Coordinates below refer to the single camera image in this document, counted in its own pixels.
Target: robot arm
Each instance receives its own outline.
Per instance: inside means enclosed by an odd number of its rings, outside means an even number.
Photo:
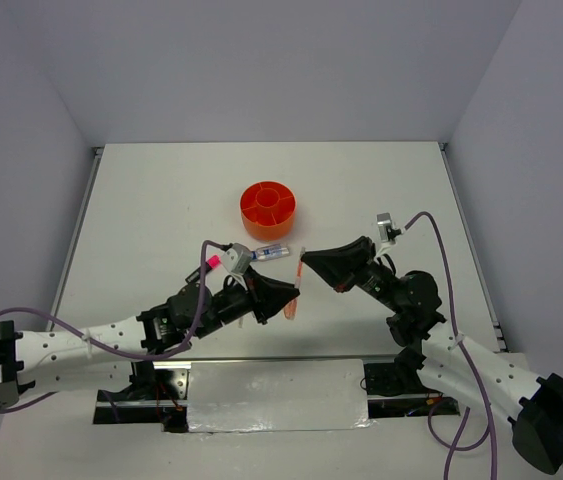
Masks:
[[[223,289],[213,296],[206,288],[201,324],[194,333],[198,338],[250,312],[258,323],[266,324],[299,295],[292,284],[259,275],[249,266],[249,250],[239,247],[233,246],[222,257],[232,275],[226,277]],[[127,361],[88,340],[136,355],[166,352],[184,339],[192,325],[199,294],[199,284],[190,283],[165,303],[135,317],[84,330],[83,338],[66,331],[20,332],[13,321],[0,322],[0,411],[29,395],[87,388],[119,391],[145,381],[146,369],[154,373],[151,362]]]
[[[400,233],[391,222],[387,229],[380,254]],[[450,322],[437,311],[441,300],[434,278],[421,271],[397,278],[375,260],[375,254],[372,240],[361,237],[344,247],[306,252],[302,257],[335,291],[343,293],[358,286],[394,312],[387,324],[404,349],[394,364],[376,368],[372,383],[383,383],[393,395],[423,385],[483,411],[472,370],[458,348],[461,342],[483,380],[493,414],[512,426],[517,452],[537,469],[556,473],[563,463],[563,378],[551,374],[544,379],[510,364],[461,332],[455,335]]]

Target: wall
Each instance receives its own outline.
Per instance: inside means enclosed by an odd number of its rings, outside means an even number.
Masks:
[[[0,308],[49,308],[91,150],[0,2]]]
[[[7,3],[102,145],[447,140],[519,0]]]
[[[449,150],[507,338],[563,375],[563,2],[524,0]]]

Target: round container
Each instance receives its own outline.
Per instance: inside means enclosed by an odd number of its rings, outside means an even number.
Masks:
[[[296,206],[294,195],[285,185],[255,183],[241,195],[243,226],[254,238],[277,240],[292,230]]]

